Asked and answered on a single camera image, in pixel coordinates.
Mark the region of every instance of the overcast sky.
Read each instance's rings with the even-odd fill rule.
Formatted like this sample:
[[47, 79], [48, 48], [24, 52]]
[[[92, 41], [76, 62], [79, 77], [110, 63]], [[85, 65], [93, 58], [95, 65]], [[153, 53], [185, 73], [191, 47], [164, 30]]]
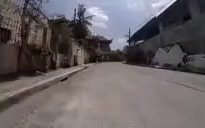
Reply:
[[165, 5], [168, 6], [169, 1], [174, 0], [51, 0], [45, 8], [49, 14], [64, 14], [72, 19], [74, 8], [78, 3], [84, 3], [87, 13], [95, 15], [91, 28], [93, 33], [112, 38], [111, 47], [115, 50], [127, 44], [124, 35], [129, 27], [134, 33]]

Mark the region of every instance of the rubble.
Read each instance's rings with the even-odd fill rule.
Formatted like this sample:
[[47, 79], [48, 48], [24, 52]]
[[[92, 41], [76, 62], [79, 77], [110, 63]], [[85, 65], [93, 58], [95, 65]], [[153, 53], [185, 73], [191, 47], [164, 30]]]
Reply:
[[152, 60], [153, 65], [171, 65], [177, 67], [183, 62], [183, 58], [187, 54], [183, 52], [178, 44], [168, 46], [166, 48], [159, 48], [155, 57]]
[[205, 54], [187, 56], [186, 66], [205, 70]]

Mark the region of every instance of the sidewalk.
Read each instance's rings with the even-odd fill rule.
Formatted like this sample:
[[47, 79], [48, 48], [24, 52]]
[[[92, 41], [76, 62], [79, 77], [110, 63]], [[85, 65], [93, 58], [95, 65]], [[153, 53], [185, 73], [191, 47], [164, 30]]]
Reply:
[[93, 65], [94, 64], [87, 64], [67, 69], [57, 69], [48, 73], [39, 74], [38, 76], [21, 76], [13, 81], [2, 82], [0, 83], [0, 109], [4, 107], [4, 104], [7, 105], [10, 100], [20, 100], [26, 95], [47, 88]]

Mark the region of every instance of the roof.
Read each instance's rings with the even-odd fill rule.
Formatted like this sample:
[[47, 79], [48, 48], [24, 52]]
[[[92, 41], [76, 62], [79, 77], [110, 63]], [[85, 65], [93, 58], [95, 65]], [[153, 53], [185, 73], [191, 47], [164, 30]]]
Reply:
[[168, 22], [175, 21], [179, 17], [185, 15], [185, 13], [189, 13], [187, 10], [186, 0], [177, 0], [173, 4], [171, 4], [166, 10], [161, 12], [158, 16], [153, 17], [149, 20], [143, 27], [137, 30], [133, 36], [128, 40], [131, 41], [140, 41], [146, 40], [153, 36], [159, 34], [158, 23], [162, 21], [164, 24], [168, 24]]
[[102, 43], [112, 43], [112, 39], [107, 39], [107, 38], [105, 38], [104, 36], [100, 36], [100, 35], [97, 35], [97, 36], [93, 36], [92, 37], [92, 39], [93, 40], [98, 40], [98, 41], [100, 41], [100, 42], [102, 42]]

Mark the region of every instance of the concrete road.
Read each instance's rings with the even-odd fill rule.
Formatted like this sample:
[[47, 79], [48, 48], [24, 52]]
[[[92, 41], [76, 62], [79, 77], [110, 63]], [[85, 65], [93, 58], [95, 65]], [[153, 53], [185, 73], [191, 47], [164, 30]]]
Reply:
[[205, 128], [205, 76], [99, 64], [0, 113], [14, 127]]

